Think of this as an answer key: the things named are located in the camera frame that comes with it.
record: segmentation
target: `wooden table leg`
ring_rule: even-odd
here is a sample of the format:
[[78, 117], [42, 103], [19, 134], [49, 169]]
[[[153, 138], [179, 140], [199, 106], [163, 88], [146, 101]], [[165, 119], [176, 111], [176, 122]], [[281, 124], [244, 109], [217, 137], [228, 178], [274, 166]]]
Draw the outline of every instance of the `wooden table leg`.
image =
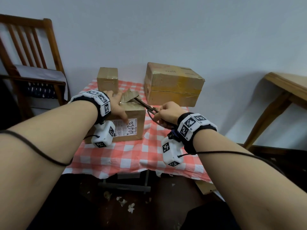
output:
[[263, 131], [290, 106], [292, 102], [289, 97], [291, 96], [291, 93], [285, 91], [265, 109], [245, 141], [243, 145], [245, 149], [249, 149]]

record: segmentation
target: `wooden table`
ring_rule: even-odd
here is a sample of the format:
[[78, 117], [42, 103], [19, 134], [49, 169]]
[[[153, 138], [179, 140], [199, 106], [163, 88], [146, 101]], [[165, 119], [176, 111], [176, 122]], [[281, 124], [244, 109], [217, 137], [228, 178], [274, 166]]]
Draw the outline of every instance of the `wooden table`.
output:
[[289, 73], [268, 73], [264, 79], [284, 89], [262, 113], [251, 130], [244, 148], [248, 149], [263, 131], [280, 116], [291, 103], [295, 103], [307, 110], [307, 77]]

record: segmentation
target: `table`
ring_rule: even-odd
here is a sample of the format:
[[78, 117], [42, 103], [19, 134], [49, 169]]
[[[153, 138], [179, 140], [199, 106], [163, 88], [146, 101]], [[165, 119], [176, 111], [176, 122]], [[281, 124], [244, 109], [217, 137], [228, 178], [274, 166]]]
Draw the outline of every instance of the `table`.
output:
[[[142, 101], [147, 103], [143, 84], [118, 81], [118, 86], [123, 92], [128, 88], [137, 90]], [[85, 87], [83, 92], [90, 89], [98, 90], [96, 79]], [[91, 174], [105, 179], [117, 173], [137, 173], [149, 169], [157, 173], [182, 175], [211, 182], [197, 155], [184, 156], [183, 163], [176, 167], [164, 164], [161, 140], [169, 132], [170, 130], [154, 123], [146, 113], [142, 140], [116, 142], [105, 148], [94, 148], [92, 144], [85, 144], [83, 141], [71, 165], [66, 167], [63, 173]]]
[[289, 73], [268, 73], [264, 79], [284, 89], [257, 120], [243, 147], [249, 149], [263, 131], [280, 116], [291, 103], [307, 110], [307, 77]]

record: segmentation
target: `black cable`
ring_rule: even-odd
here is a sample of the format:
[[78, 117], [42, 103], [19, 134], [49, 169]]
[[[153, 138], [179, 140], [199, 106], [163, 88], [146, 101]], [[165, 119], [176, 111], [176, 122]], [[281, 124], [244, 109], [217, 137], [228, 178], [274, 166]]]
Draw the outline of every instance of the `black cable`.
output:
[[46, 154], [44, 154], [41, 150], [39, 150], [34, 144], [32, 144], [30, 141], [28, 141], [25, 137], [19, 135], [18, 133], [15, 133], [15, 132], [10, 131], [10, 130], [0, 131], [0, 134], [1, 133], [12, 135], [12, 136], [16, 137], [17, 139], [20, 139], [22, 142], [24, 142], [26, 145], [28, 145], [30, 148], [32, 148], [37, 154], [39, 154], [43, 158], [47, 159], [48, 161], [50, 161], [50, 162], [52, 162], [52, 163], [54, 163], [56, 165], [69, 166], [72, 163], [72, 159], [73, 158], [71, 159], [71, 161], [68, 164], [62, 163], [62, 162], [58, 162], [58, 161], [52, 159], [51, 157], [49, 157]]
[[93, 137], [93, 136], [96, 136], [97, 138], [100, 137], [100, 136], [98, 136], [98, 135], [87, 135], [86, 137], [84, 137], [84, 139], [89, 138], [89, 137]]
[[[275, 170], [277, 170], [278, 172], [280, 172], [282, 175], [286, 176], [286, 175], [284, 174], [284, 172], [283, 172], [280, 168], [278, 168], [278, 166], [276, 166], [273, 162], [271, 162], [271, 161], [269, 161], [269, 160], [267, 160], [267, 159], [264, 159], [264, 158], [262, 158], [262, 157], [253, 155], [253, 154], [248, 154], [248, 153], [245, 153], [245, 152], [234, 152], [234, 151], [208, 151], [208, 152], [197, 152], [197, 154], [211, 154], [211, 153], [232, 153], [232, 154], [239, 154], [239, 155], [244, 155], [244, 156], [253, 157], [253, 158], [262, 160], [263, 162], [267, 163], [269, 166], [273, 167]], [[182, 156], [185, 156], [185, 155], [192, 155], [192, 154], [186, 153], [186, 154], [183, 154], [183, 155], [178, 156], [178, 158], [180, 158], [180, 157], [182, 157]]]

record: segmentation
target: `white wall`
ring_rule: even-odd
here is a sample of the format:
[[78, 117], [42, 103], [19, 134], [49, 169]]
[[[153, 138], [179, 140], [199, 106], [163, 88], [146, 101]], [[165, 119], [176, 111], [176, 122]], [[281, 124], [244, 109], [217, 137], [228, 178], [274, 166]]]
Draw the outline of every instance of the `white wall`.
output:
[[[0, 13], [50, 18], [72, 94], [101, 66], [142, 82], [148, 61], [206, 80], [195, 112], [243, 143], [281, 92], [269, 71], [306, 75], [307, 0], [0, 0]], [[307, 112], [290, 106], [256, 142], [307, 149]]]

